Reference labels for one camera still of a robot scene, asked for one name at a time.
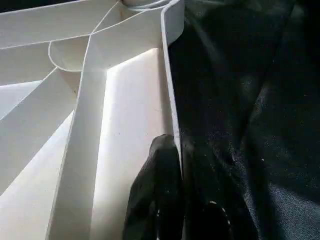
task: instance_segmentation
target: curved plastic edge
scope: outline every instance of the curved plastic edge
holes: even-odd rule
[[[185,27],[185,2],[184,0],[171,1],[161,12],[161,34],[163,57],[168,86],[174,143],[179,153],[180,167],[182,167],[180,129],[175,100],[174,85],[170,69],[168,46],[180,37]]]
[[[84,36],[77,36],[73,38],[50,41],[48,46],[48,57],[51,63],[62,71],[71,72],[71,73],[81,72],[83,69],[85,52],[88,46],[89,36],[90,35],[88,34]],[[53,48],[54,44],[60,44],[59,48],[62,48],[62,49],[64,48],[64,51],[62,51],[62,54],[59,54],[59,49],[56,49],[54,51],[54,48]],[[83,55],[82,54],[75,55],[75,53],[79,52],[79,49],[80,49],[80,52],[83,53]],[[70,58],[65,59],[68,56],[73,56],[73,59],[70,59]],[[76,67],[63,67],[62,65],[63,65],[63,62],[65,61],[73,62],[73,65],[76,65]]]

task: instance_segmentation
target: lit plastic surface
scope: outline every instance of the lit plastic surface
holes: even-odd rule
[[[0,14],[0,239],[121,239],[153,138],[180,149],[168,44],[183,9],[80,0]]]

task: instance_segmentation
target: white plastic panel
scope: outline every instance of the white plastic panel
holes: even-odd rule
[[[52,41],[48,55],[53,65],[67,72],[81,72],[89,36]]]
[[[150,144],[173,134],[169,105],[160,49],[107,71],[90,239],[121,239],[131,184]]]
[[[0,49],[90,34],[115,0],[79,0],[0,14]]]
[[[48,46],[45,42],[0,49],[0,86],[43,80],[54,69]]]
[[[53,70],[0,120],[1,194],[74,109],[76,95],[65,81],[74,75]]]
[[[31,81],[0,86],[0,119],[29,95],[41,81]]]
[[[0,196],[0,239],[44,240],[72,113]]]
[[[94,32],[97,32],[97,31],[106,29],[108,27],[111,27],[115,24],[118,24],[118,23],[136,15],[137,13],[138,13],[137,11],[133,11],[133,10],[128,9],[120,1],[118,1],[110,9],[110,11],[105,15],[103,20],[100,22],[100,24],[94,30]]]
[[[176,6],[79,0],[0,14],[0,239],[121,239],[153,138],[179,143]]]

